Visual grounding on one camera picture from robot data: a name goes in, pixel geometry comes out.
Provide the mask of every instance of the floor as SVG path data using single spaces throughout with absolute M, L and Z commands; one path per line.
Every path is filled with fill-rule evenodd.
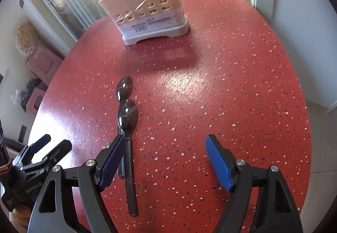
M 337 195 L 337 109 L 330 113 L 308 108 L 312 164 L 308 193 L 301 212 L 304 233 L 319 225 Z

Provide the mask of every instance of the spoon handle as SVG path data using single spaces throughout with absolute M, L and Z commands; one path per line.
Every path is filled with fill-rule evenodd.
M 121 134 L 122 135 L 122 131 L 121 129 L 118 127 L 118 134 Z M 119 163 L 119 166 L 118 166 L 118 176 L 120 178 L 124 178 L 125 177 L 125 169 L 124 169 L 124 156 L 122 157 L 121 159 L 121 162 Z
M 126 200 L 129 209 L 129 214 L 133 217 L 138 216 L 138 206 L 136 198 L 136 187 L 134 184 L 134 156 L 132 153 L 131 137 L 125 137 L 126 148 L 124 153 L 124 168 L 125 168 L 125 187 Z

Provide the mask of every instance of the red table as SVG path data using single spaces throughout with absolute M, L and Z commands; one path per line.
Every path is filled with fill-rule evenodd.
M 128 215 L 117 176 L 102 193 L 121 233 L 213 232 L 229 194 L 205 152 L 211 133 L 252 166 L 277 165 L 303 207 L 311 161 L 308 115 L 279 40 L 245 0 L 184 0 L 184 9 L 187 35 L 129 47 L 108 18 L 95 22 L 56 73 L 30 135 L 30 143 L 45 133 L 53 145 L 72 141 L 63 168 L 95 158 L 117 134 L 116 85 L 132 77 L 140 116 L 133 135 L 139 217 Z M 256 193 L 244 232 L 255 199 Z M 85 223 L 77 192 L 75 203 Z

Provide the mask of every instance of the sticker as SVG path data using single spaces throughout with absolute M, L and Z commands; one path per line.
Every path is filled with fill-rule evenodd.
M 181 25 L 185 20 L 183 9 L 165 11 L 131 23 L 117 26 L 124 38 Z

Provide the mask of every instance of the black spoon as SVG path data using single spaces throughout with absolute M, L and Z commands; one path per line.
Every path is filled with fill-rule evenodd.
M 130 97 L 133 86 L 134 85 L 132 83 L 132 79 L 130 76 L 125 76 L 118 82 L 116 88 L 116 96 L 117 100 L 119 100 L 119 105 L 122 105 L 123 101 Z M 118 134 L 122 134 L 118 123 L 117 126 L 118 126 Z M 120 178 L 124 178 L 125 176 L 124 156 L 118 166 L 118 176 Z
M 138 109 L 134 101 L 126 99 L 118 110 L 117 123 L 126 140 L 124 153 L 126 200 L 129 214 L 138 216 L 138 206 L 136 198 L 136 187 L 134 184 L 134 156 L 132 152 L 132 133 L 138 122 Z

